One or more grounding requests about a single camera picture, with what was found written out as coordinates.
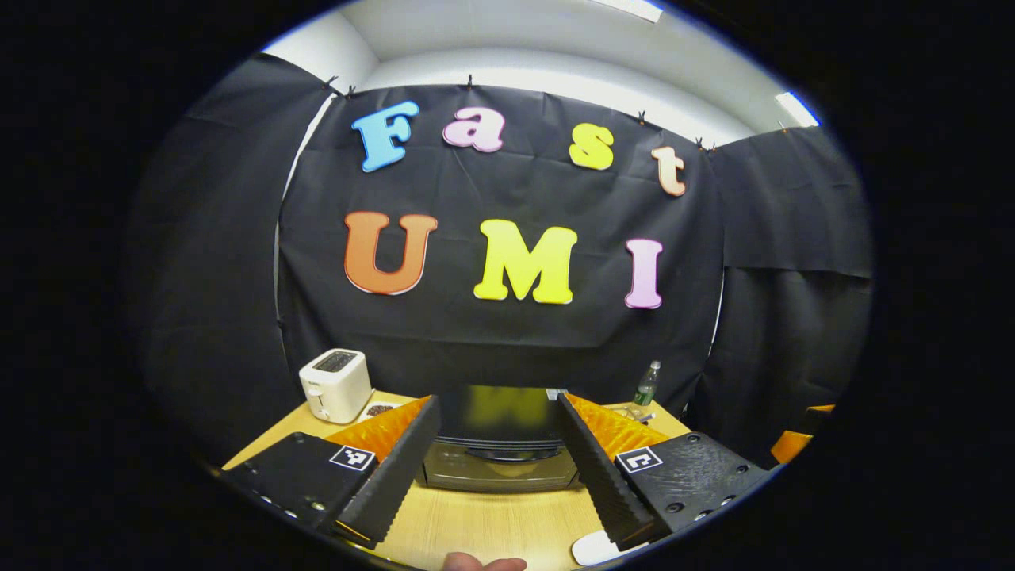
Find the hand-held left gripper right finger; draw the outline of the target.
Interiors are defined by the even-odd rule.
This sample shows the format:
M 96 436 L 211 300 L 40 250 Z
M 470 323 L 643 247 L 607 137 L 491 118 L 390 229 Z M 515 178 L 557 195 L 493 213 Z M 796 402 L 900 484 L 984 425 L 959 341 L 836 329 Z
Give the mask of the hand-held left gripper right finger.
M 556 404 L 559 434 L 619 550 L 693 534 L 776 475 L 700 431 L 670 437 L 570 392 Z

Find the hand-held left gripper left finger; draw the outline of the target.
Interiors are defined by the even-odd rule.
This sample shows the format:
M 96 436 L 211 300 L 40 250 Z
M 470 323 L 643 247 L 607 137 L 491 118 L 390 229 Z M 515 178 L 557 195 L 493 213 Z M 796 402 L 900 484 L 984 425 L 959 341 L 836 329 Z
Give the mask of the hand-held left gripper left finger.
M 373 549 L 385 536 L 439 433 L 435 395 L 327 437 L 293 431 L 222 480 L 315 534 Z

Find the black electric oven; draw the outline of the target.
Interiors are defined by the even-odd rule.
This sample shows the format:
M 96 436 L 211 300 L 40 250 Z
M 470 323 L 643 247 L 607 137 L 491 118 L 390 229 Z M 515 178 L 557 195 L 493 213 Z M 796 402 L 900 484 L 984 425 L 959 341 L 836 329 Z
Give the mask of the black electric oven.
M 424 487 L 529 494 L 580 487 L 558 433 L 565 388 L 464 385 L 439 394 L 441 427 L 416 474 Z

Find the green water bottle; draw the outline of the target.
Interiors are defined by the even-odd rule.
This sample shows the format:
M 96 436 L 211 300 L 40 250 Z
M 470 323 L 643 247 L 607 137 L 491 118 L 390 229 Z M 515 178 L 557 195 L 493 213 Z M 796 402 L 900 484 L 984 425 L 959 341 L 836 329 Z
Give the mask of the green water bottle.
M 632 397 L 632 404 L 637 406 L 637 408 L 648 408 L 652 404 L 653 399 L 655 399 L 657 379 L 659 378 L 661 368 L 662 362 L 660 360 L 650 362 L 649 368 L 646 369 L 642 378 L 638 381 L 637 391 Z

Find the white toaster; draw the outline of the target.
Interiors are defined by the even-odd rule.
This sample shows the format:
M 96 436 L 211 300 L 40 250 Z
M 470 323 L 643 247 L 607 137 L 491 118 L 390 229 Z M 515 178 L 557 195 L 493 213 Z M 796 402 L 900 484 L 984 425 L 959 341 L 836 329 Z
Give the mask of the white toaster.
M 366 355 L 360 351 L 332 348 L 302 366 L 298 377 L 309 411 L 328 423 L 353 423 L 373 395 Z

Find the black backdrop cloth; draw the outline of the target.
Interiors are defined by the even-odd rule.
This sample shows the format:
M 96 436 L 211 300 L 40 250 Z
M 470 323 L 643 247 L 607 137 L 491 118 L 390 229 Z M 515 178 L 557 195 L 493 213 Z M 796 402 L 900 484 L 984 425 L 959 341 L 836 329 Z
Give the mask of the black backdrop cloth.
M 171 128 L 124 281 L 143 378 L 211 463 L 365 354 L 377 390 L 657 402 L 752 462 L 855 376 L 871 209 L 819 127 L 704 151 L 618 109 L 501 86 L 346 95 L 273 56 Z

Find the ceiling light panel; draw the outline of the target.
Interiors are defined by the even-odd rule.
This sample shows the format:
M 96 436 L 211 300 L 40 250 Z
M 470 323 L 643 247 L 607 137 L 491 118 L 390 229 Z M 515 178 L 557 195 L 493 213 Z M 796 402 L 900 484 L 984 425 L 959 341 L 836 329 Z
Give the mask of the ceiling light panel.
M 649 2 L 648 0 L 589 0 L 598 5 L 603 5 L 618 10 L 624 14 L 634 16 L 641 21 L 657 23 L 664 13 L 664 10 Z
M 784 91 L 775 96 L 779 108 L 782 108 L 801 128 L 818 127 L 822 125 L 811 109 L 791 91 Z

